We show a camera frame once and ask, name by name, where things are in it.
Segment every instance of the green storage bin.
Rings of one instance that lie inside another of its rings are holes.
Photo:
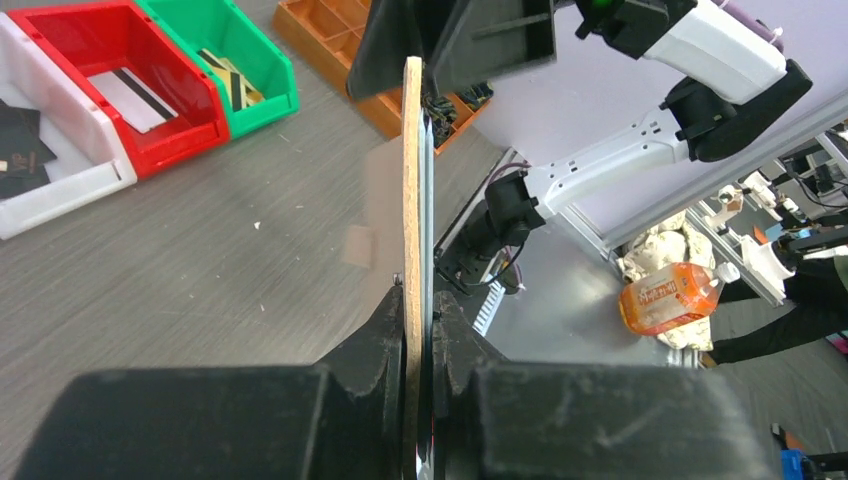
[[[228,0],[136,0],[171,40],[215,81],[232,138],[291,115],[300,108],[291,62]],[[207,49],[227,58],[265,97],[233,111],[224,82],[200,55]]]

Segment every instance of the orange compartment tray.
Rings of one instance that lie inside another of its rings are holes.
[[[345,81],[362,41],[370,0],[288,0],[277,5],[274,30],[317,70],[339,93],[347,96]],[[454,104],[457,119],[452,134],[436,149],[442,153],[466,128],[488,102],[476,112],[454,94],[446,97]],[[377,95],[354,104],[383,135],[400,135],[401,89]]]

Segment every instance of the plastic bin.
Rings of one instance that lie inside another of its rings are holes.
[[[49,184],[0,200],[0,238],[136,183],[109,116],[3,13],[0,98],[13,107],[40,110],[41,140],[56,154],[45,164]]]
[[[289,59],[229,0],[137,0],[209,78],[215,80],[233,138],[291,115],[300,108]],[[265,97],[233,111],[224,83],[197,54],[227,58]]]
[[[22,9],[9,17],[103,109],[140,179],[229,140],[214,81],[130,0]],[[128,68],[177,116],[139,133],[88,77]]]
[[[274,30],[340,94],[365,32],[370,0],[284,0],[274,14]],[[436,148],[436,155],[465,132],[489,105],[471,111],[454,94],[445,95],[457,111],[451,136]],[[387,138],[401,130],[403,92],[396,88],[354,105]]]

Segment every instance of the cable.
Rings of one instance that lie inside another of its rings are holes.
[[[825,203],[821,203],[820,201],[813,198],[812,192],[807,187],[807,184],[804,183],[804,180],[797,173],[789,173],[789,176],[792,177],[799,185],[801,185],[801,191],[804,192],[804,196],[807,197],[807,200],[815,203],[816,205],[824,208],[845,208],[845,205],[827,205]]]
[[[525,160],[524,163],[511,162],[501,165],[500,167],[498,167],[497,170],[495,170],[494,172],[492,172],[491,175],[489,175],[489,179],[486,182],[486,185],[491,185],[495,183],[495,180],[501,178],[501,175],[503,175],[504,172],[511,168],[530,168],[530,164],[527,162],[527,160]]]
[[[507,259],[512,259],[512,249],[510,247],[506,247]],[[521,273],[521,265],[518,263],[514,264],[515,266],[515,276],[518,280],[518,286],[515,288],[521,288],[520,286],[524,285],[524,275]]]
[[[513,255],[512,258],[510,258],[509,263],[504,266],[497,274],[495,274],[494,277],[482,283],[465,283],[464,285],[466,287],[488,287],[489,285],[497,282],[498,279],[501,278],[501,276],[506,273],[507,270],[512,268],[512,266],[515,265],[515,262],[518,261],[518,257],[521,256],[521,252],[524,251],[524,245],[526,245],[526,242],[522,243],[521,246],[518,247],[518,251],[515,252],[515,255]]]

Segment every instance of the bottle cap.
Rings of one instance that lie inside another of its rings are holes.
[[[732,263],[722,263],[715,269],[715,274],[724,283],[733,283],[742,277],[742,273]]]

